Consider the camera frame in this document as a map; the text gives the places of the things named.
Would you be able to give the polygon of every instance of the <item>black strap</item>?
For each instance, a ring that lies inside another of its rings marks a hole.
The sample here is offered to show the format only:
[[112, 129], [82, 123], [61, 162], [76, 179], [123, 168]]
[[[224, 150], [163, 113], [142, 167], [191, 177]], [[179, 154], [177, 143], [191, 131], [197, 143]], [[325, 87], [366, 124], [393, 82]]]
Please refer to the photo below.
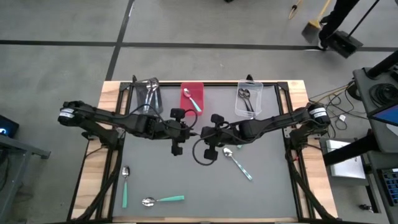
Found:
[[318, 201], [318, 199], [314, 196], [314, 194], [311, 192], [309, 187], [305, 184], [304, 180], [301, 178], [301, 175], [299, 172], [297, 172], [296, 167], [294, 166], [294, 163], [292, 160], [288, 159], [290, 158], [289, 156], [286, 156], [289, 166], [292, 168], [292, 177], [296, 181], [296, 183], [299, 184], [301, 189], [303, 190], [305, 196], [309, 199], [315, 210], [319, 213], [319, 216], [321, 216], [322, 219], [325, 220], [336, 220], [333, 215], [330, 215], [326, 209], [322, 206], [322, 204]]

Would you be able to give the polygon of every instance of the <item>gray floor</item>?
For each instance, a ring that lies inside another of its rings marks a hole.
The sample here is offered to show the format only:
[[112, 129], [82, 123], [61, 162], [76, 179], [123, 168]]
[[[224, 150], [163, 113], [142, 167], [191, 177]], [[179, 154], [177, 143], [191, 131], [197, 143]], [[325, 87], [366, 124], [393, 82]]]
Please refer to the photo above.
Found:
[[[128, 0], [0, 0], [0, 40], [109, 41], [119, 34]], [[125, 42], [308, 45], [300, 33], [317, 16], [323, 1], [305, 0], [288, 21], [295, 0], [136, 0]], [[372, 1], [360, 1], [341, 29], [349, 31]], [[398, 7], [381, 1], [355, 33], [367, 47], [398, 47]], [[18, 138], [52, 151], [48, 161], [34, 159], [22, 188], [33, 198], [14, 205], [12, 219], [31, 223], [66, 219], [86, 141], [81, 130], [57, 123], [63, 101], [96, 105], [113, 47], [0, 45], [0, 113], [21, 124]], [[371, 67], [389, 52], [357, 52], [349, 59], [336, 52], [288, 50], [212, 50], [122, 48], [113, 80], [255, 79], [305, 80], [308, 95], [347, 84], [352, 70]], [[360, 102], [352, 100], [356, 111]], [[350, 105], [342, 97], [342, 107]], [[366, 120], [348, 117], [340, 138], [366, 134]], [[356, 222], [386, 223], [385, 214], [358, 210], [369, 203], [364, 187], [332, 183], [339, 216]]]

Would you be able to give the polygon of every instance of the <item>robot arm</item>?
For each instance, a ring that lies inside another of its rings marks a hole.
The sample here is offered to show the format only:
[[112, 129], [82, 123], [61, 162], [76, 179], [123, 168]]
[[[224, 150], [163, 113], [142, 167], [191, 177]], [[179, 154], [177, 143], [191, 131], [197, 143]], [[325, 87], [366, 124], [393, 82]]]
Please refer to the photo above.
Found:
[[215, 123], [215, 127], [202, 128], [200, 136], [210, 147], [205, 151], [205, 159], [215, 161], [218, 155], [215, 147], [249, 144], [261, 138], [265, 133], [296, 124], [301, 124], [301, 127], [290, 133], [289, 147], [290, 149], [299, 149], [307, 143], [309, 135], [324, 134], [330, 124], [330, 119], [324, 107], [308, 104], [305, 108], [299, 108], [293, 113], [264, 120], [250, 119], [227, 123], [222, 116], [213, 114], [211, 122]]
[[81, 127], [88, 134], [98, 136], [102, 143], [111, 146], [117, 141], [119, 133], [115, 130], [105, 129], [98, 123], [123, 128], [127, 133], [140, 138], [172, 139], [172, 153], [175, 156], [182, 154], [182, 148], [178, 147], [178, 143], [185, 142], [190, 136], [190, 127], [181, 122], [185, 116], [183, 109], [172, 109], [170, 116], [175, 120], [168, 121], [147, 114], [116, 114], [92, 107], [82, 101], [64, 102], [60, 111], [59, 123], [64, 126]]

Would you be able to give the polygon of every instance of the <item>spoon handle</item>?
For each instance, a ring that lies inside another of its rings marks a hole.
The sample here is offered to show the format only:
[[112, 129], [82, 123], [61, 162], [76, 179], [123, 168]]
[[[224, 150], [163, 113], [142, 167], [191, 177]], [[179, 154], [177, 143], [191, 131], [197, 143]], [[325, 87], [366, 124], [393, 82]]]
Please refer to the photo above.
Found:
[[245, 169], [243, 169], [243, 166], [241, 165], [241, 164], [239, 164], [237, 161], [236, 161], [236, 159], [235, 158], [233, 158], [232, 157], [232, 160], [235, 162], [235, 164], [239, 167], [239, 169], [241, 169], [241, 171], [244, 173], [244, 175], [249, 179], [249, 180], [252, 180], [253, 178], [250, 176], [250, 174], [245, 170]]
[[122, 208], [127, 208], [127, 181], [124, 181]]
[[195, 109], [196, 109], [198, 112], [201, 112], [201, 109], [200, 109], [200, 107], [197, 105], [197, 103], [195, 102], [195, 100], [193, 100], [192, 97], [190, 97], [189, 99], [191, 100], [191, 102], [192, 102], [193, 106], [195, 107]]
[[156, 201], [157, 202], [176, 202], [176, 201], [181, 201], [184, 199], [185, 199], [184, 195], [179, 195], [179, 196], [174, 196], [174, 197], [158, 199]]

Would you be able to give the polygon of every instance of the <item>red tray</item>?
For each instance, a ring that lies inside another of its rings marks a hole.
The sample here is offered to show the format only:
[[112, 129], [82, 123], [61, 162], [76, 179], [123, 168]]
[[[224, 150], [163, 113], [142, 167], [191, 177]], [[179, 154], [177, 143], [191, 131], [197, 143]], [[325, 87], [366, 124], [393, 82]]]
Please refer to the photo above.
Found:
[[[184, 96], [183, 90], [184, 88], [187, 88], [189, 92], [191, 93], [191, 98], [195, 100], [197, 105], [200, 107], [201, 112], [197, 111], [198, 116], [200, 116], [204, 110], [205, 110], [205, 92], [204, 92], [204, 85], [203, 83], [200, 82], [184, 82], [181, 84], [181, 90], [180, 90], [180, 108], [185, 109], [185, 110], [195, 110], [195, 107], [193, 106], [191, 100]], [[194, 116], [195, 113], [192, 111], [189, 111], [186, 113], [187, 116]]]

